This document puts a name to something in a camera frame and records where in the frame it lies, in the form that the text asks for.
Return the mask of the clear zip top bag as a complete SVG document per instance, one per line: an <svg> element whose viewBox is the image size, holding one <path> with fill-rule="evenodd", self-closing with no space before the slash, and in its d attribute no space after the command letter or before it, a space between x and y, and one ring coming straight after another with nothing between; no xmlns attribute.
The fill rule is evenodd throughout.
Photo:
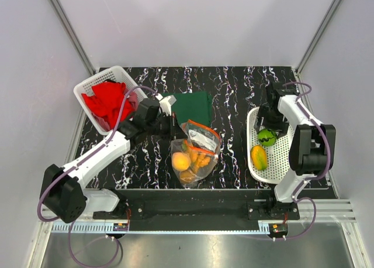
<svg viewBox="0 0 374 268"><path fill-rule="evenodd" d="M213 129L192 120L181 130L184 137L171 141L171 165L182 186L192 188L215 168L221 140Z"/></svg>

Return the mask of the orange toy fried snack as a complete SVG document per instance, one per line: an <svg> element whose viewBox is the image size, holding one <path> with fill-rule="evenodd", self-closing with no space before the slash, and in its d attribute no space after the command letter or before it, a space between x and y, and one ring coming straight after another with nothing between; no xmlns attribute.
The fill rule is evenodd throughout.
<svg viewBox="0 0 374 268"><path fill-rule="evenodd" d="M211 157L204 153L198 152L197 150L190 150L189 157L191 159L191 170L193 173L197 173L200 168L207 166L210 163Z"/></svg>

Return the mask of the yellow green toy mango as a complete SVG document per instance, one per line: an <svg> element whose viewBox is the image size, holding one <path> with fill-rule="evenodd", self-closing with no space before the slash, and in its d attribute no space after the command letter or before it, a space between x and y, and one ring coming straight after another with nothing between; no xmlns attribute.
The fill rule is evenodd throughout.
<svg viewBox="0 0 374 268"><path fill-rule="evenodd" d="M262 171L268 167L266 151L261 145L252 147L250 157L257 170Z"/></svg>

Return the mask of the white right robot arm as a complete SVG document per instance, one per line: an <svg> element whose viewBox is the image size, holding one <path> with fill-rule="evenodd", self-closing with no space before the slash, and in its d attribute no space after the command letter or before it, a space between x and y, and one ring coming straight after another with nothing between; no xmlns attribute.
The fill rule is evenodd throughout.
<svg viewBox="0 0 374 268"><path fill-rule="evenodd" d="M259 145L259 133L275 133L275 143L266 150L268 167L258 170L251 156L248 167L257 181L273 184L274 199L265 212L278 219L286 212L285 203L297 196L310 181L320 180L332 168L336 128L318 120L302 103L296 83L271 83L266 88L267 103L247 115L247 150Z"/></svg>

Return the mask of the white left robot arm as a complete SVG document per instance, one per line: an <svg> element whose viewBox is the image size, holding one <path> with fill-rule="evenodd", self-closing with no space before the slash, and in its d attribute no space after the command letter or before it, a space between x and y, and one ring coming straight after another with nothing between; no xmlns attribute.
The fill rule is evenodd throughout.
<svg viewBox="0 0 374 268"><path fill-rule="evenodd" d="M170 95L160 100L143 99L136 112L120 122L101 142L81 157L44 172L39 206L45 205L66 224L82 214L98 213L109 218L126 216L127 198L114 189L88 189L88 183L118 157L142 144L149 136L175 140L186 138L179 127Z"/></svg>

